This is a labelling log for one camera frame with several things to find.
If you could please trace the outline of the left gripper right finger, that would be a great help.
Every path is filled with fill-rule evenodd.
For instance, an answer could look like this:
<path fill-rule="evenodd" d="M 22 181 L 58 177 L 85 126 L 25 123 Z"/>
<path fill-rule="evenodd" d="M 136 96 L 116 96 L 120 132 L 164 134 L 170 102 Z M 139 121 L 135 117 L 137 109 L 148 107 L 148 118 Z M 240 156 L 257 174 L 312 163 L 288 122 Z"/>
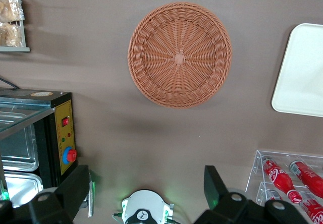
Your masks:
<path fill-rule="evenodd" d="M 263 207 L 230 192 L 213 165 L 204 168 L 204 195 L 208 209 L 195 223 L 265 223 Z"/>

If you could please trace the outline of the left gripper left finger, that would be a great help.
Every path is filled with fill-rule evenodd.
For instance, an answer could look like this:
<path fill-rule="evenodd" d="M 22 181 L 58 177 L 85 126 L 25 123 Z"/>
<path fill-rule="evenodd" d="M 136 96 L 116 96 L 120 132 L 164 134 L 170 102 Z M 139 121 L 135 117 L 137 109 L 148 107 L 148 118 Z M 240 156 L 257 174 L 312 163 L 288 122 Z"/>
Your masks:
<path fill-rule="evenodd" d="M 29 202 L 33 223 L 72 223 L 89 192 L 89 168 L 77 166 L 54 190 L 38 193 Z"/>

